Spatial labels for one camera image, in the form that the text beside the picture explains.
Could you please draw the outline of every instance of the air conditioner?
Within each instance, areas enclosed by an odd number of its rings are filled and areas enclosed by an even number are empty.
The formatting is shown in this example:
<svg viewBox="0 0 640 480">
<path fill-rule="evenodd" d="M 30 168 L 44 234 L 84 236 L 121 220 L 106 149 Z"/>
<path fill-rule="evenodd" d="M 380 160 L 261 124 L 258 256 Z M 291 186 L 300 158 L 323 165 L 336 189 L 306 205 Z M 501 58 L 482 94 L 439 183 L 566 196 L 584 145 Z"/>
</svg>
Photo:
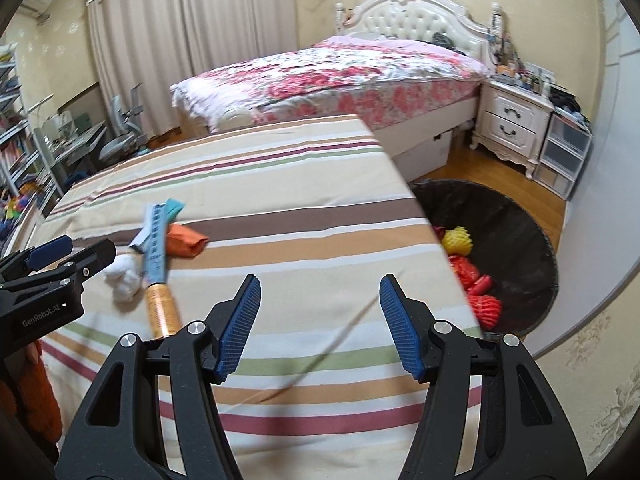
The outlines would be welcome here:
<svg viewBox="0 0 640 480">
<path fill-rule="evenodd" d="M 50 6 L 52 0 L 24 0 L 18 12 L 42 20 L 44 16 L 47 18 L 49 15 L 45 12 L 47 7 Z"/>
</svg>

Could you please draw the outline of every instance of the gray chair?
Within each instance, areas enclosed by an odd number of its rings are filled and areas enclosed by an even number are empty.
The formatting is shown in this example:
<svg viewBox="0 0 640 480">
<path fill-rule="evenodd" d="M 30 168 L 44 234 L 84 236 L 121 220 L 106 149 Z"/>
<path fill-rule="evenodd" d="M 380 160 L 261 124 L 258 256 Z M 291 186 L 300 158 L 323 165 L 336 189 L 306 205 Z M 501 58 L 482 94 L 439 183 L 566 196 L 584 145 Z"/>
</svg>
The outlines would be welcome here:
<svg viewBox="0 0 640 480">
<path fill-rule="evenodd" d="M 122 110 L 122 100 L 119 95 L 111 100 L 109 117 L 116 138 L 100 150 L 100 161 L 105 164 L 115 164 L 126 156 L 132 155 L 146 142 L 138 117 L 143 110 L 138 95 L 139 87 L 140 85 L 137 85 L 131 89 L 132 108 L 128 112 Z"/>
</svg>

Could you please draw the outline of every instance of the bookshelf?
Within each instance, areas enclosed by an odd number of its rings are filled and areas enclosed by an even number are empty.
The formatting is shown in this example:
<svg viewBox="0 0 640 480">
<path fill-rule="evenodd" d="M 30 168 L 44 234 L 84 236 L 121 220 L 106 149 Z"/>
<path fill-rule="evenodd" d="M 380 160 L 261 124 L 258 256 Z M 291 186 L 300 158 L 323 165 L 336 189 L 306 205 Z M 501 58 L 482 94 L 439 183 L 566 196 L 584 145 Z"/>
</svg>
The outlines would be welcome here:
<svg viewBox="0 0 640 480">
<path fill-rule="evenodd" d="M 52 167 L 43 156 L 38 139 L 33 135 L 30 114 L 52 96 L 27 108 L 20 88 L 15 49 L 9 48 L 0 57 L 0 186 L 19 196 L 20 181 L 36 175 L 36 182 L 44 188 L 42 208 L 64 194 Z"/>
</svg>

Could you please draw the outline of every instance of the black laundry basket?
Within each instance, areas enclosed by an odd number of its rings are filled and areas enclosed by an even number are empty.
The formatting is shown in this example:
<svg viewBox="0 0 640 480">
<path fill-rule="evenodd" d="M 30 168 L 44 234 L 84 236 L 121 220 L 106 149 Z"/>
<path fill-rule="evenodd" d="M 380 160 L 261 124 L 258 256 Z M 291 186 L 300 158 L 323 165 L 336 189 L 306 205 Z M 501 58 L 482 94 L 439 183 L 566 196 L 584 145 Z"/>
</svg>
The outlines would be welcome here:
<svg viewBox="0 0 640 480">
<path fill-rule="evenodd" d="M 536 221 L 511 198 L 466 180 L 416 180 L 410 184 L 433 226 L 463 226 L 473 240 L 469 259 L 494 280 L 489 292 L 502 301 L 488 338 L 523 336 L 545 318 L 558 293 L 553 247 Z"/>
</svg>

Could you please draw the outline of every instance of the tufted headboard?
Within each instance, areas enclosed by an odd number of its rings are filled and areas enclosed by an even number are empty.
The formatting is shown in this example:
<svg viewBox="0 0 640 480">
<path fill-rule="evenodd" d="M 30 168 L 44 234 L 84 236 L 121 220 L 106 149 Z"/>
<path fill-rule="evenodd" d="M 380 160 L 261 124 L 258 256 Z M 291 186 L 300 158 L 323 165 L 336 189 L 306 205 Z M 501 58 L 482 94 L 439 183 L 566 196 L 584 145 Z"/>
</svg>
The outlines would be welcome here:
<svg viewBox="0 0 640 480">
<path fill-rule="evenodd" d="M 492 34 L 502 39 L 502 10 L 494 4 Z M 489 28 L 473 22 L 465 7 L 451 0 L 367 0 L 345 21 L 346 8 L 336 5 L 335 27 L 339 36 L 372 32 L 401 40 L 431 41 L 436 32 L 453 40 L 456 49 L 495 69 L 488 40 Z"/>
</svg>

